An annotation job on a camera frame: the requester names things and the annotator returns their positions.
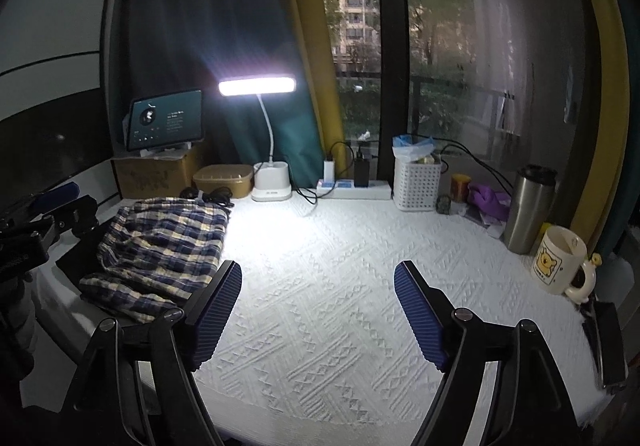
stainless steel tumbler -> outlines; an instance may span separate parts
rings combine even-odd
[[[537,165],[519,169],[504,230],[504,243],[508,250],[520,255],[531,250],[551,208],[557,174],[554,169]]]

black power adapter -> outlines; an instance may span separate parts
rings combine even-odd
[[[362,155],[362,149],[358,147],[356,159],[353,162],[353,185],[356,188],[369,186],[369,160]]]

white plastic basket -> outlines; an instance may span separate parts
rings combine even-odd
[[[396,159],[394,203],[402,211],[429,211],[436,207],[442,164],[403,163]]]

white mug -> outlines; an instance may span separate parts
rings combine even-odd
[[[584,285],[571,285],[578,268],[584,271]],[[587,259],[587,246],[571,230],[549,226],[530,269],[536,283],[552,295],[565,293],[576,303],[585,303],[596,285],[596,268]]]

green curtain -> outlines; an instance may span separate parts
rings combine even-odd
[[[264,97],[275,157],[286,160],[294,184],[322,175],[318,126],[298,51],[289,0],[125,0],[129,99],[188,88],[206,96],[207,141],[221,162],[256,163],[269,136],[255,97],[221,97],[225,78],[292,74],[297,90]]]

